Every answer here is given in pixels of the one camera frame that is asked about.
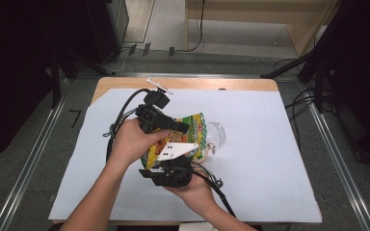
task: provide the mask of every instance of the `white paper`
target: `white paper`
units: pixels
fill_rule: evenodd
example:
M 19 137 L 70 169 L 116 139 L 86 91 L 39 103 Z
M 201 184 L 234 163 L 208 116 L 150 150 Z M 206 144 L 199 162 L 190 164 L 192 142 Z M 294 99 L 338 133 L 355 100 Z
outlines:
M 66 219 L 92 186 L 105 165 L 108 138 L 102 134 L 134 91 L 109 90 L 89 107 L 50 219 Z M 144 96 L 135 97 L 127 110 L 142 104 Z M 221 190 L 238 219 L 322 221 L 278 92 L 175 90 L 169 98 L 167 116 L 203 112 L 207 122 L 223 125 L 225 146 L 203 165 L 224 181 Z M 138 161 L 127 170 L 110 220 L 202 221 L 175 195 L 144 179 L 140 168 Z

